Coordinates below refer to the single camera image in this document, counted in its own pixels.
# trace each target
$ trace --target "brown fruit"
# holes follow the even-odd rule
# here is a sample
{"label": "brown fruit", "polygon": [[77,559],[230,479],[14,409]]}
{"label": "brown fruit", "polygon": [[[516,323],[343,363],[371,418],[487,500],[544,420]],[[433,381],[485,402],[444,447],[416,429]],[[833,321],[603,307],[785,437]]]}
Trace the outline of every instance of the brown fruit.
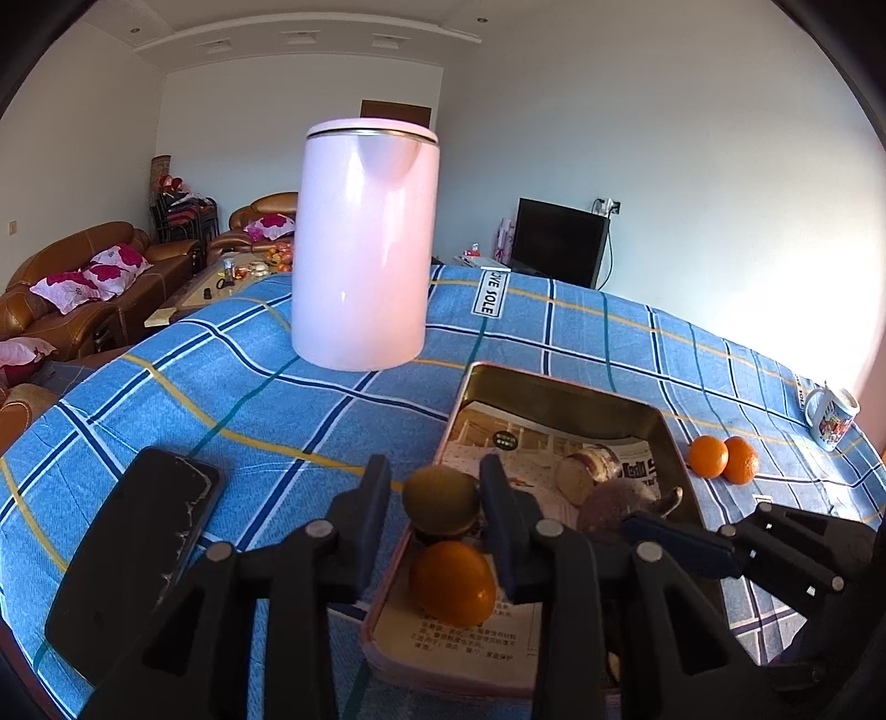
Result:
{"label": "brown fruit", "polygon": [[613,478],[601,482],[588,494],[579,510],[578,532],[618,532],[621,521],[656,502],[652,488],[636,478]]}
{"label": "brown fruit", "polygon": [[735,485],[744,485],[754,479],[760,469],[760,458],[753,446],[743,437],[730,437],[726,441],[729,461],[723,476]]}
{"label": "brown fruit", "polygon": [[409,569],[409,592],[426,613],[455,628],[479,625],[495,608],[496,584],[489,563],[455,540],[422,550]]}
{"label": "brown fruit", "polygon": [[728,460],[726,443],[711,435],[700,435],[689,445],[689,467],[699,477],[717,477],[726,469]]}
{"label": "brown fruit", "polygon": [[477,481],[445,465],[420,467],[403,486],[403,509],[426,535],[463,535],[480,512]]}

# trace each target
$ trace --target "label tag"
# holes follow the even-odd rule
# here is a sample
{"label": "label tag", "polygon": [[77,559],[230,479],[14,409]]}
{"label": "label tag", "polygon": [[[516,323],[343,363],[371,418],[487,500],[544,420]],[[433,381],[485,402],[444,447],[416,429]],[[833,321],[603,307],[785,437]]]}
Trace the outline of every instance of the label tag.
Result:
{"label": "label tag", "polygon": [[477,288],[477,297],[474,298],[474,307],[470,311],[471,314],[481,317],[501,317],[509,280],[509,272],[484,270]]}

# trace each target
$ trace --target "white wall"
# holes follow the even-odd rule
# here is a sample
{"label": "white wall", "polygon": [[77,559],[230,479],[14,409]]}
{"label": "white wall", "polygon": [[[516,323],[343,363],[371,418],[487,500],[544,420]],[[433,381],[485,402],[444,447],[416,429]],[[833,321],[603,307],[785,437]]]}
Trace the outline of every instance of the white wall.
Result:
{"label": "white wall", "polygon": [[443,68],[357,55],[274,55],[171,73],[157,154],[174,175],[216,199],[222,228],[238,207],[297,191],[308,129],[359,117],[363,99],[430,107],[436,119]]}
{"label": "white wall", "polygon": [[860,387],[882,329],[884,153],[771,0],[552,5],[447,67],[437,131],[439,256],[488,250],[521,196],[612,197],[608,292]]}
{"label": "white wall", "polygon": [[0,120],[0,287],[66,235],[109,220],[150,229],[162,88],[156,68],[84,22],[40,59]]}

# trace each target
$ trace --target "television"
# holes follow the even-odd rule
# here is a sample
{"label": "television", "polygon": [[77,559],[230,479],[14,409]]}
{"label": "television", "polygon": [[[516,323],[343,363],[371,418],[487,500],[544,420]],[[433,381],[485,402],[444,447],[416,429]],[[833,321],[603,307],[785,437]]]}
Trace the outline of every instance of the television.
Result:
{"label": "television", "polygon": [[596,287],[609,222],[605,215],[521,198],[510,267]]}

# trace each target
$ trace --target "coffee table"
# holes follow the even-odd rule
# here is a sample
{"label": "coffee table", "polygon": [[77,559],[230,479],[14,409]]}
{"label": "coffee table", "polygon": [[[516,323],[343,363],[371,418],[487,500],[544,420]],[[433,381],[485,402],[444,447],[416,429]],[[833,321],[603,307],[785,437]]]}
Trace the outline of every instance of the coffee table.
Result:
{"label": "coffee table", "polygon": [[[242,280],[235,280],[233,286],[223,287],[220,290],[217,287],[218,281],[221,279],[219,273],[223,272],[223,263],[229,258],[234,259],[234,264],[238,268],[248,265],[250,262],[264,262],[268,265],[269,273],[258,277],[247,275]],[[201,308],[205,308],[207,305],[212,305],[214,302],[229,298],[231,295],[236,295],[253,283],[267,278],[269,275],[275,275],[277,272],[276,267],[268,262],[264,254],[225,254],[171,294],[167,301],[160,305],[144,321],[144,326],[151,329],[160,329],[171,325],[175,321],[181,320],[183,317],[187,317]],[[210,296],[208,298],[206,298],[206,290],[209,291]]]}

